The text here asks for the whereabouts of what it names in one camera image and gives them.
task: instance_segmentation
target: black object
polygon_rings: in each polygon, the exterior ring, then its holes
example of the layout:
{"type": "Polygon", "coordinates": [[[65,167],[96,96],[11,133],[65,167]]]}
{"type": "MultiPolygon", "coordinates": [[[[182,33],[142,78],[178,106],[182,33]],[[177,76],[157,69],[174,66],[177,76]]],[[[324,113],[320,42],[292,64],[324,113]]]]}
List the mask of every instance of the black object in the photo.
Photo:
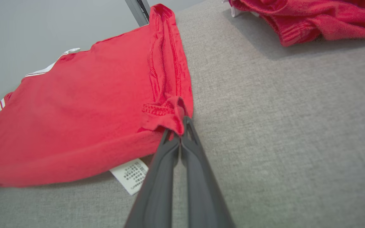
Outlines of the black object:
{"type": "Polygon", "coordinates": [[[125,228],[171,228],[173,169],[180,146],[187,168],[189,228],[235,227],[189,117],[184,117],[184,127],[181,138],[165,130],[125,228]]]}

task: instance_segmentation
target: care label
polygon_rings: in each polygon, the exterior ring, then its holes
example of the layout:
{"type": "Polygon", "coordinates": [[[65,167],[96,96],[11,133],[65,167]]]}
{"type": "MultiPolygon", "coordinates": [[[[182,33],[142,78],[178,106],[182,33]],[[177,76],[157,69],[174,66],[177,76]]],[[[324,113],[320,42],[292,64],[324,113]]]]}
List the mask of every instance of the care label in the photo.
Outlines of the care label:
{"type": "Polygon", "coordinates": [[[149,168],[144,162],[142,162],[140,159],[135,159],[109,171],[132,196],[142,187],[148,170],[149,168]]]}

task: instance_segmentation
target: folded red cloth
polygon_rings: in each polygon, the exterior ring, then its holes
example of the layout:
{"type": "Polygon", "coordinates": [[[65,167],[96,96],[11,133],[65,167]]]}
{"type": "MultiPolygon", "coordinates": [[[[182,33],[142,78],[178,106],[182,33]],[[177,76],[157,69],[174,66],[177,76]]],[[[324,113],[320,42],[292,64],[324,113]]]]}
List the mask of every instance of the folded red cloth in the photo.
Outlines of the folded red cloth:
{"type": "Polygon", "coordinates": [[[0,186],[86,178],[154,153],[164,128],[183,134],[193,99],[170,9],[153,6],[148,26],[71,51],[1,101],[0,186]]]}
{"type": "Polygon", "coordinates": [[[327,40],[365,38],[365,1],[230,0],[230,4],[259,13],[283,46],[308,42],[320,34],[327,40]]]}

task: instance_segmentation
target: wrinkled fabric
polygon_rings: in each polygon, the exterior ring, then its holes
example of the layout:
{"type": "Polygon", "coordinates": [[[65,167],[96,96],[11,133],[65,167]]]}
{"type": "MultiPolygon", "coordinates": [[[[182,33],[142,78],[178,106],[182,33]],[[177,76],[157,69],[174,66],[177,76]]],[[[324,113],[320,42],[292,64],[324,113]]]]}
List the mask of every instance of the wrinkled fabric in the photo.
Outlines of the wrinkled fabric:
{"type": "Polygon", "coordinates": [[[326,40],[365,38],[365,1],[359,0],[230,0],[243,11],[265,19],[283,46],[326,40]]]}
{"type": "Polygon", "coordinates": [[[174,13],[153,6],[148,26],[61,56],[3,101],[0,186],[75,181],[153,154],[193,113],[174,13]]]}

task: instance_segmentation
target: gray tablecloth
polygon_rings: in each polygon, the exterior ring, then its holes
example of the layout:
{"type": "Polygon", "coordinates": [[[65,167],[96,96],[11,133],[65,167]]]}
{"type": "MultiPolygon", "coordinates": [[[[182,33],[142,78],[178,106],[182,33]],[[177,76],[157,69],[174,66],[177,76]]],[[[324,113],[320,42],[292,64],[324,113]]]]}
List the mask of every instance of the gray tablecloth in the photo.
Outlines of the gray tablecloth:
{"type": "MultiPolygon", "coordinates": [[[[365,40],[284,48],[251,14],[177,13],[194,122],[237,227],[365,227],[365,40]]],[[[185,169],[174,227],[187,227],[185,169]]],[[[0,188],[0,227],[122,227],[136,196],[109,172],[0,188]]]]}

